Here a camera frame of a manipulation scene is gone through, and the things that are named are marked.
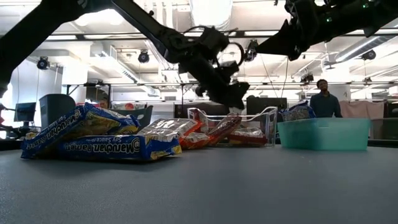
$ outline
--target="pink fabric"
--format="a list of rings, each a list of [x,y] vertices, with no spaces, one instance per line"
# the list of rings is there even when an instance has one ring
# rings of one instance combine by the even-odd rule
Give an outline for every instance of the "pink fabric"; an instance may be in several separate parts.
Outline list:
[[[372,103],[368,101],[341,101],[341,115],[344,118],[369,118],[383,119],[384,103]]]

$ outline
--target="red snack bag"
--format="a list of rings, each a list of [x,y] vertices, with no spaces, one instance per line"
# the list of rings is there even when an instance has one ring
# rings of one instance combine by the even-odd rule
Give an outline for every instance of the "red snack bag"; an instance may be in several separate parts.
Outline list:
[[[259,128],[239,128],[229,136],[229,143],[235,145],[263,146],[267,144],[265,134]]]
[[[210,137],[203,133],[191,133],[182,142],[182,149],[199,149],[205,147],[210,141]]]
[[[241,124],[242,118],[237,114],[230,113],[222,119],[209,133],[209,145],[214,146],[223,140],[226,136],[235,131]]]
[[[207,134],[209,132],[209,125],[206,117],[206,112],[196,108],[192,108],[188,111],[188,113],[190,118],[201,123],[200,128],[198,128],[195,132]]]
[[[137,135],[157,136],[161,141],[171,141],[173,138],[178,138],[182,142],[190,133],[198,129],[200,125],[201,123],[193,119],[158,119],[144,127]]]

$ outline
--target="gray table surface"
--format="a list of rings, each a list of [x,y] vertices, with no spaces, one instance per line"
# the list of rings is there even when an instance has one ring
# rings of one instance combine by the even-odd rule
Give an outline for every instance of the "gray table surface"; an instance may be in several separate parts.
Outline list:
[[[398,223],[398,149],[207,149],[150,164],[0,152],[0,223]]]

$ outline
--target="teal plastic bin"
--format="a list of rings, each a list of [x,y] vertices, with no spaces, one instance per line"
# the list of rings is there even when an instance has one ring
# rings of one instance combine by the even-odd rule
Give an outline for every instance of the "teal plastic bin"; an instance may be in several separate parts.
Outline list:
[[[362,118],[315,118],[278,123],[287,149],[365,151],[371,122]]]

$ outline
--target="blue noodle package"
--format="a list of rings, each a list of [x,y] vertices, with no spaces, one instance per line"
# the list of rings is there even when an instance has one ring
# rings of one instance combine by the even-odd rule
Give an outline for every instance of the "blue noodle package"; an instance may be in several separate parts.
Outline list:
[[[161,141],[154,136],[86,136],[58,145],[63,159],[153,161],[181,152],[177,138]]]
[[[56,146],[60,141],[91,135],[132,134],[138,131],[138,127],[139,123],[133,116],[122,116],[86,103],[69,111],[35,137],[26,138],[21,145],[21,157],[23,159],[56,157]]]
[[[316,118],[313,109],[308,106],[308,101],[294,105],[289,109],[281,110],[279,113],[282,115],[283,121]]]

